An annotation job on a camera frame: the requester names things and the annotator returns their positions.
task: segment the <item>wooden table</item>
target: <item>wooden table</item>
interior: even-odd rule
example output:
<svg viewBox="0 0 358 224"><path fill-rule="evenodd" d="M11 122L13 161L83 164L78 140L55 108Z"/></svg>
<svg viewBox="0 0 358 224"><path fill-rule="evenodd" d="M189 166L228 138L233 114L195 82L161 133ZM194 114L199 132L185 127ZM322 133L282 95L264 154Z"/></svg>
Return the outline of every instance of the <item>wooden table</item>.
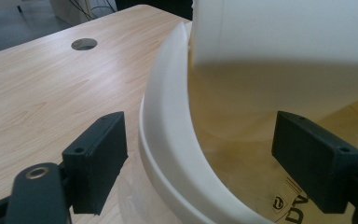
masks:
<svg viewBox="0 0 358 224"><path fill-rule="evenodd" d="M91 123L124 111L129 155L137 147L138 113L158 47L185 19L132 7L0 51L0 199L26 167L62 161L61 153ZM73 50L93 38L90 50ZM99 217L75 223L122 223L113 187Z"/></svg>

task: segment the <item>white plastic container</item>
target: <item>white plastic container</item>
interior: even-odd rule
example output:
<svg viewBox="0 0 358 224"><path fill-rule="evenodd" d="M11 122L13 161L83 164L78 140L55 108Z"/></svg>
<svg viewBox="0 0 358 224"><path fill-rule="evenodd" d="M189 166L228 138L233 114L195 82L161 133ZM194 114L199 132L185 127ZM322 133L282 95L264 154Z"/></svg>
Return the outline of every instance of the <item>white plastic container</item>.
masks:
<svg viewBox="0 0 358 224"><path fill-rule="evenodd" d="M194 57L194 64L189 64L187 58L189 50L188 33L183 24L179 24L161 46L142 102L139 130L142 164L148 180L154 187L154 189L151 189L152 195L158 197L158 199L150 200L149 198L146 203L141 203L142 206L137 203L132 203L132 205L134 207L140 206L134 210L143 214L144 217L152 217L153 214L158 214L161 217L165 216L165 218L149 218L144 220L145 223L179 222L175 216L179 217L183 223L351 223L352 208L345 216L325 216L307 199L301 189L297 189L298 193L290 191L290 186L297 188L296 183L290 186L286 184L287 182L292 183L293 180L269 155L269 141L272 137L270 127L274 124L273 113L278 109L298 113L311 119L323 119L332 116L332 119L325 122L328 124L329 120L337 121L334 117L337 111L358 101L358 74L353 73L358 71L358 51L356 51L356 47L350 47L349 50L355 52L351 55L342 54L345 50L342 51L339 46L345 45L336 45L335 43L331 46L332 51L329 50L328 47L330 46L328 46L327 39L325 39L326 42L320 42L323 45L316 49L312 48L312 45L316 43L312 43L307 47L307 50L302 48L286 50L284 46L289 46L293 42L285 39L281 39L281 42L283 42L281 48L275 45L263 47L263 43L268 42L271 35L267 36L267 34L261 32L266 32L262 29L263 25L264 28L268 26L266 26L266 20L256 20L260 18L259 15L263 15L257 15L260 11L256 9L267 8L272 15L287 16L285 23L290 23L296 16L301 17L302 12L312 12L310 5L304 7L298 3L292 5L292 2L289 4L289 1L282 2L282 5L276 3L276 1L215 0L196 2L196 13L200 13L198 10L201 7L209 8L209 11L204 11L207 12L206 14L201 12L201 14L198 14L200 20L197 20L197 16L194 20L190 54ZM338 10L338 13L347 15L351 3L349 1L344 2L342 8L334 8L339 3L333 4L322 1L307 3L327 7L322 13L324 18L327 19L328 11ZM293 15L284 14L284 12L292 10L286 8L290 6L293 6L294 11L297 8L302 9L302 11ZM236 29L225 26L227 21L224 18L229 14L227 10L230 8L232 15L229 15L229 17L233 18L232 22L236 22L233 25L241 24L244 26L242 28L245 29L247 26L244 24L255 23L252 26L254 33L251 38L255 42L246 45L251 49L251 51L248 51L251 52L249 54L244 53L249 48L241 48L243 46L240 46L240 38L222 37L226 35L226 32L234 33L239 37L246 35L243 30L236 32ZM234 14L242 15L248 19L243 21ZM207 15L215 15L214 19L220 20L221 23L205 21L209 18ZM322 21L317 20L317 23L319 22L319 25L323 26ZM293 34L296 33L295 28L295 26L291 27L290 31ZM212 33L215 30L220 33L208 35L208 29ZM328 27L324 27L320 31L331 34ZM343 34L350 33L342 27L337 31L343 31ZM202 41L200 36L206 38L205 44L200 43ZM350 36L355 38L358 34L350 34ZM274 39L273 42L279 43L280 41ZM232 43L233 45L226 48L221 45L222 43ZM263 68L257 71L260 67L255 68L254 71L256 72L253 74L244 74L243 70L246 70L246 67L241 67L236 72L230 72L227 76L224 73L227 69L225 66L230 62L260 63L263 60L269 63L283 62L283 64L295 63L295 60L298 60L302 65L310 63L312 66L329 63L349 64L353 71L348 73L348 70L342 70L336 66L327 66L328 69L324 70L323 66L316 66L316 68L312 67L312 72L322 71L324 74L310 77L312 73L309 73L307 69L304 70L303 66L295 66L297 77L295 74L287 76L282 73L275 73L276 71L273 71L273 74L263 75ZM273 91L266 90L266 86L271 87ZM296 91L289 91L286 89L287 86L297 87L297 89ZM245 103L238 104L236 99L238 99L239 94L246 95ZM248 105L253 107L251 114L248 113ZM255 131L256 134L248 136L249 131ZM245 159L239 158L237 160L235 156L231 156L229 153L221 153L225 147L227 150L239 152L238 155ZM230 190L227 188L230 185L224 179L225 174L221 174L222 170L225 169L225 164L221 161L214 161L226 160L227 163L234 163L227 158L234 159L235 162L239 161L238 164L243 164L239 174L228 174L227 176L228 178L239 175L246 176L245 181L241 182L244 186L242 191L245 191L245 193L240 196L245 198L244 200L239 199L239 194L234 195L232 193L237 186L231 186ZM222 167L219 168L222 170L216 169L216 167L212 168L211 164L221 165ZM285 200L284 207L279 210L273 207L274 200L278 197ZM297 200L302 200L302 204L293 203L298 202ZM163 212L148 213L145 211L153 209L155 203L158 204L158 209Z"/></svg>

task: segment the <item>white bucket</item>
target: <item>white bucket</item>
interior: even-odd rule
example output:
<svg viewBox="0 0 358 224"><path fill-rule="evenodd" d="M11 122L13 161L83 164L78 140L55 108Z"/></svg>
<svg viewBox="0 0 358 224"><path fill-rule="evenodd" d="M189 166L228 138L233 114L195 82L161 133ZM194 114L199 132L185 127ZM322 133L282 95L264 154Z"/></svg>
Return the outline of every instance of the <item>white bucket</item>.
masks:
<svg viewBox="0 0 358 224"><path fill-rule="evenodd" d="M351 223L352 207L344 215L324 215L307 198L272 158L270 133L267 137L253 139L247 139L246 132L242 135L216 134L219 123L232 130L241 126L246 117L238 119L235 116L243 111L236 113L232 102L221 108L210 105L216 98L205 95L205 90L216 86L212 82L208 83L211 84L209 87L205 86L199 81L207 79L188 73L187 55L188 33L185 26L179 24L161 46L141 106L139 148L148 178L143 175L144 170L136 157L131 161L132 173L122 171L124 177L121 178L127 178L124 182L129 184L119 184L120 211L125 222ZM342 82L344 87L350 81L357 81L353 76L347 78ZM307 84L301 79L292 81ZM326 83L326 80L319 81L315 78L309 84L319 87ZM224 91L229 90L229 85L236 85L233 80L225 84L228 86ZM339 103L329 98L334 106L324 101L330 107L327 112L324 109L322 116L316 117L325 128L358 147L358 88L352 90L355 93L346 92L345 95L350 97L339 98ZM312 115L310 110L318 110L312 108L312 102L322 99L325 100L316 94L316 98L300 102L300 112L307 111L306 117ZM218 102L224 103L225 99L218 99ZM268 118L263 120L268 123L266 127L274 123L270 110L278 109L296 113L292 107L270 107ZM208 118L208 113L227 119L207 120L203 116ZM277 199L282 200L280 206L274 206Z"/></svg>

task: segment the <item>black lettering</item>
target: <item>black lettering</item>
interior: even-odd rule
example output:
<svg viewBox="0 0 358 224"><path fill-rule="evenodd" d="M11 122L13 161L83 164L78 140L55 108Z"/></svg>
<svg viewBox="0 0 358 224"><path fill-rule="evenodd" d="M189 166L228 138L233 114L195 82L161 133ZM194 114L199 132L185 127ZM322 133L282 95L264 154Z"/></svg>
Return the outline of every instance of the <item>black lettering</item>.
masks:
<svg viewBox="0 0 358 224"><path fill-rule="evenodd" d="M295 207L295 205L298 204L298 203L307 203L307 202L308 202L307 198L304 198L303 196L298 195L295 198L295 201L292 203L292 206Z"/></svg>
<svg viewBox="0 0 358 224"><path fill-rule="evenodd" d="M304 214L301 212L301 210L299 210L298 208L291 207L287 214L286 221L301 224L303 218Z"/></svg>

